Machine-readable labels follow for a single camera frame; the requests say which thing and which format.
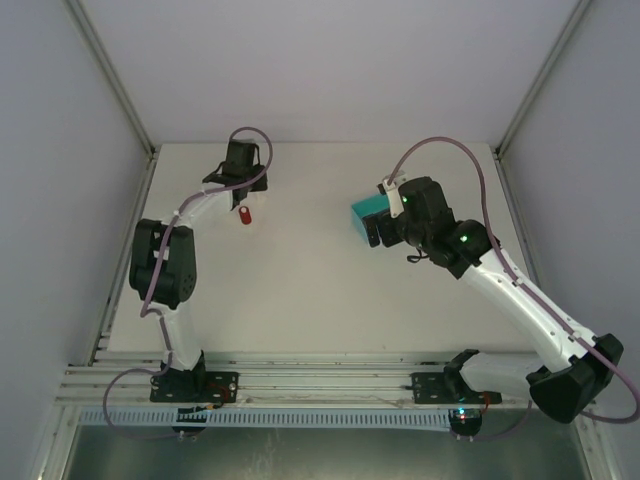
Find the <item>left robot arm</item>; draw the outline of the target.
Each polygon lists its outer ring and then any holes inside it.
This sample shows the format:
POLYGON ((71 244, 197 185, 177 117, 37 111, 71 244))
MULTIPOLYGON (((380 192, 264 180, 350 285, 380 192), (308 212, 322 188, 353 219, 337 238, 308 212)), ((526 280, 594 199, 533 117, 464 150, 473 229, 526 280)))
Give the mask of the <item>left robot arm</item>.
POLYGON ((251 192, 268 188, 260 147, 232 139, 225 159, 202 180, 169 219, 141 219, 135 226, 129 285, 142 301, 140 316, 157 318, 164 355, 151 378, 154 402, 196 401, 208 388, 204 352, 188 302, 197 283, 194 225, 204 214, 226 214, 251 192))

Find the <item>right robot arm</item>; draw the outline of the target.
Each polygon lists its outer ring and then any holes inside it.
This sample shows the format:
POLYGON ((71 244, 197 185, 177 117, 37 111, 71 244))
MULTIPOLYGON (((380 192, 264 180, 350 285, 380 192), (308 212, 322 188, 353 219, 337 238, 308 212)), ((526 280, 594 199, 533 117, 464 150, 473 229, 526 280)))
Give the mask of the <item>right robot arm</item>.
POLYGON ((427 259, 492 301, 526 337, 525 357, 467 349, 443 370, 457 401, 494 392, 531 401, 549 418, 572 422, 610 384, 624 347, 612 334, 595 335, 572 320, 521 274, 487 219, 458 220, 441 185, 429 177, 384 178, 390 227, 427 259))

